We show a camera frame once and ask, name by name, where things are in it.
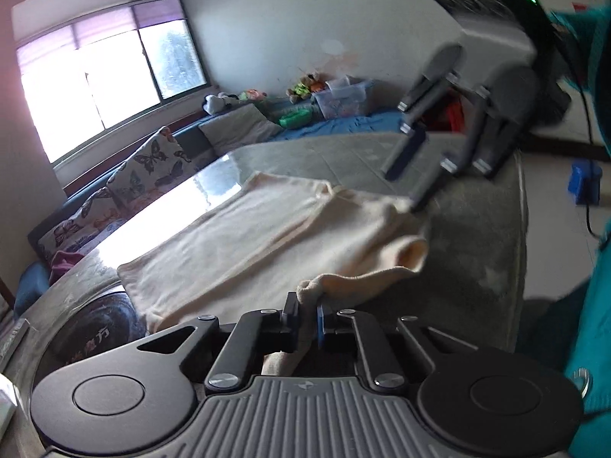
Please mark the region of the teal sleeve left forearm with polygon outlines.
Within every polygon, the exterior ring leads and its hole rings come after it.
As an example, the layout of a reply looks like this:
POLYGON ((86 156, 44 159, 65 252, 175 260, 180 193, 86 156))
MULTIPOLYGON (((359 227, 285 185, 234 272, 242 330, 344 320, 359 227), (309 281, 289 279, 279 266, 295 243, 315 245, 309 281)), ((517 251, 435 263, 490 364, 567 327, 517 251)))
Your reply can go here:
POLYGON ((584 417, 569 449, 572 457, 610 455, 610 237, 598 250, 566 375, 585 392, 584 417))

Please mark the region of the teal sleeve right forearm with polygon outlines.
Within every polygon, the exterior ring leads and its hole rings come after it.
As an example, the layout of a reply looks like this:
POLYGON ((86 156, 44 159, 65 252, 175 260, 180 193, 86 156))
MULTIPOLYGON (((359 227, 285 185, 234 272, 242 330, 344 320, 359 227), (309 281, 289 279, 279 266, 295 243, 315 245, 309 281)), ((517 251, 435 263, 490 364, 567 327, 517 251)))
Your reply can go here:
POLYGON ((610 4, 588 6, 585 10, 554 10, 548 17, 563 37, 583 90, 594 95, 596 72, 610 28, 610 4))

